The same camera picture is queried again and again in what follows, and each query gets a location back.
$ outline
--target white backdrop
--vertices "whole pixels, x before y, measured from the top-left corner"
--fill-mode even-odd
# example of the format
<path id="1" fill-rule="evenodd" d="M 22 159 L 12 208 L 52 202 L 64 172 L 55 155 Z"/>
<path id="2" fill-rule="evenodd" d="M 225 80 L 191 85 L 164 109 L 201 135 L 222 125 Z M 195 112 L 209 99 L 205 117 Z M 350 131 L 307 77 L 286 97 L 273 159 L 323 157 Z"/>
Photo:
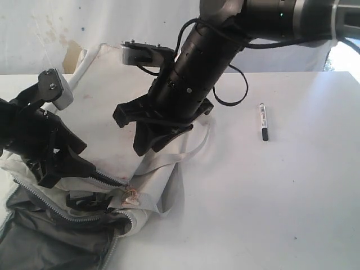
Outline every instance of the white backdrop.
<path id="1" fill-rule="evenodd" d="M 174 48 L 199 0 L 0 0 L 0 74 L 72 73 L 81 49 L 134 39 Z M 330 45 L 240 53 L 246 72 L 321 71 Z"/>

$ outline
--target black cable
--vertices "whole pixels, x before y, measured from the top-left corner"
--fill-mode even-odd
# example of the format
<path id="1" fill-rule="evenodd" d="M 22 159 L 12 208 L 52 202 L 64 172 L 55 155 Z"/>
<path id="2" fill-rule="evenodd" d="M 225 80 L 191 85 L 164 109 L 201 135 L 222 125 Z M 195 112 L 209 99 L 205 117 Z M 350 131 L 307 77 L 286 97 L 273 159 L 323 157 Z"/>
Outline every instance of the black cable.
<path id="1" fill-rule="evenodd" d="M 350 40 L 346 38 L 340 38 L 339 41 L 343 42 L 347 46 L 351 47 L 354 51 L 356 51 L 358 54 L 360 54 L 360 47 L 357 46 L 355 43 L 351 42 Z"/>
<path id="2" fill-rule="evenodd" d="M 227 106 L 227 107 L 235 107 L 237 105 L 239 105 L 240 103 L 242 103 L 242 101 L 248 96 L 248 93 L 249 93 L 249 83 L 248 83 L 248 80 L 246 79 L 246 76 L 245 74 L 240 70 L 238 69 L 237 67 L 233 66 L 233 65 L 229 65 L 229 68 L 233 69 L 233 70 L 236 70 L 237 72 L 239 72 L 242 77 L 244 78 L 244 81 L 245 81 L 245 84 L 246 84 L 246 92 L 245 92 L 245 95 L 244 97 L 239 100 L 239 101 L 236 101 L 236 102 L 226 102 L 226 101 L 223 101 L 221 100 L 217 95 L 216 95 L 216 92 L 215 92 L 215 86 L 213 87 L 213 92 L 214 92 L 214 97 L 215 99 L 223 106 Z"/>
<path id="3" fill-rule="evenodd" d="M 210 28 L 212 31 L 214 31 L 215 33 L 217 33 L 218 35 L 220 35 L 223 38 L 228 39 L 229 41 L 232 41 L 236 44 L 239 44 L 241 47 L 244 48 L 249 48 L 249 49 L 271 49 L 271 48 L 280 48 L 280 47 L 286 47 L 286 46 L 290 46 L 290 45 L 297 45 L 297 44 L 302 44 L 302 43 L 308 43 L 308 42 L 314 42 L 314 41 L 322 41 L 322 40 L 331 40 L 332 36 L 330 35 L 319 35 L 316 37 L 308 37 L 308 38 L 299 38 L 299 39 L 293 39 L 293 40 L 286 40 L 286 41 L 282 41 L 282 42 L 275 42 L 275 43 L 269 43 L 269 44 L 250 44 L 244 40 L 236 40 L 232 37 L 230 37 L 229 35 L 227 35 L 226 33 L 224 33 L 223 31 L 221 31 L 220 29 L 214 27 L 212 24 L 203 21 L 201 19 L 195 18 L 195 19 L 191 19 L 190 21 L 186 22 L 182 27 L 181 30 L 179 32 L 179 37 L 178 37 L 178 42 L 176 44 L 176 48 L 174 51 L 174 55 L 176 56 L 179 52 L 180 49 L 180 45 L 181 45 L 181 39 L 182 39 L 182 35 L 185 31 L 185 29 L 194 23 L 198 23 L 198 24 L 203 24 L 205 26 L 207 26 L 208 28 Z"/>
<path id="4" fill-rule="evenodd" d="M 159 76 L 159 72 L 152 72 L 152 71 L 149 71 L 149 69 L 146 69 L 145 67 L 141 66 L 141 65 L 136 65 L 139 69 L 141 69 L 142 71 L 152 75 L 152 76 Z"/>

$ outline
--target cloth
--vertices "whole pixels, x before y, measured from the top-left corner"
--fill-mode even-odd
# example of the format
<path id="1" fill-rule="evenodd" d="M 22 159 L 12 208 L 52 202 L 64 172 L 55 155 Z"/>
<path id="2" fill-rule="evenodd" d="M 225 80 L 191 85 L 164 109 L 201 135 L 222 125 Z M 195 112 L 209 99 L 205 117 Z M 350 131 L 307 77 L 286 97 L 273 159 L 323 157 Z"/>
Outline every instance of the cloth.
<path id="1" fill-rule="evenodd" d="M 154 78 L 136 67 L 123 66 L 121 48 L 96 46 L 83 56 L 69 80 L 73 104 L 64 111 L 57 111 L 53 105 L 46 109 L 57 113 L 87 143 L 81 157 L 107 176 L 132 186 L 137 196 L 130 199 L 135 203 L 124 201 L 128 191 L 90 178 L 63 178 L 52 189 L 40 187 L 20 157 L 5 152 L 0 168 L 11 173 L 7 181 L 14 178 L 20 187 L 10 191 L 7 222 L 0 229 L 1 269 L 59 269 L 67 263 L 77 269 L 105 269 L 120 237 L 137 233 L 151 213 L 166 215 L 170 211 L 181 181 L 179 163 L 196 154 L 209 134 L 209 118 L 204 116 L 195 123 L 193 134 L 199 137 L 199 145 L 192 151 L 185 152 L 186 138 L 191 136 L 187 133 L 159 153 L 150 151 L 144 157 L 137 156 L 132 148 L 136 125 L 120 129 L 112 114 L 118 103 L 145 94 Z M 66 203 L 68 195 L 89 192 L 109 196 L 105 211 L 81 211 Z M 18 237 L 28 239 L 28 243 L 21 247 Z M 6 246 L 12 242 L 24 254 L 21 261 L 17 256 L 8 256 L 11 250 Z M 71 250 L 74 256 L 68 256 Z"/>

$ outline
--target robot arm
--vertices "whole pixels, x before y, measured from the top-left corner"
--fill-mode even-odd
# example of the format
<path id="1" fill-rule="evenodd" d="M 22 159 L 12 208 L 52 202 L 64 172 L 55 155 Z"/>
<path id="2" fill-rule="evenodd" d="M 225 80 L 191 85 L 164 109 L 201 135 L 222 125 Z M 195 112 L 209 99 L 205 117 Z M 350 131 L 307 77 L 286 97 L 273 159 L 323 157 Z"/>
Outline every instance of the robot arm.
<path id="1" fill-rule="evenodd" d="M 176 60 L 166 54 L 159 65 L 159 51 L 168 48 L 124 45 L 125 64 L 157 66 L 160 73 L 148 94 L 118 105 L 113 117 L 121 128 L 137 122 L 133 145 L 137 154 L 144 155 L 149 149 L 158 152 L 191 130 L 197 117 L 210 113 L 213 105 L 206 97 L 240 51 L 245 47 L 266 48 L 249 44 L 253 39 L 305 42 L 360 38 L 360 4 L 356 2 L 201 0 L 200 17 L 189 22 L 197 24 Z"/>

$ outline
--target black marker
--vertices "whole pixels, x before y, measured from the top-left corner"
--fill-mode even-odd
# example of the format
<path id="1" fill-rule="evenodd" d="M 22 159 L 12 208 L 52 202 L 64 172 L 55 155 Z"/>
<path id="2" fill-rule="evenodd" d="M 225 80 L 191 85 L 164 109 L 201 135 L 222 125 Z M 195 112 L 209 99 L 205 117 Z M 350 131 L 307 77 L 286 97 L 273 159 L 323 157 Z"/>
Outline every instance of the black marker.
<path id="1" fill-rule="evenodd" d="M 269 140 L 268 121 L 266 118 L 265 105 L 263 103 L 260 104 L 260 117 L 261 117 L 261 129 L 263 133 L 263 141 L 267 142 Z"/>

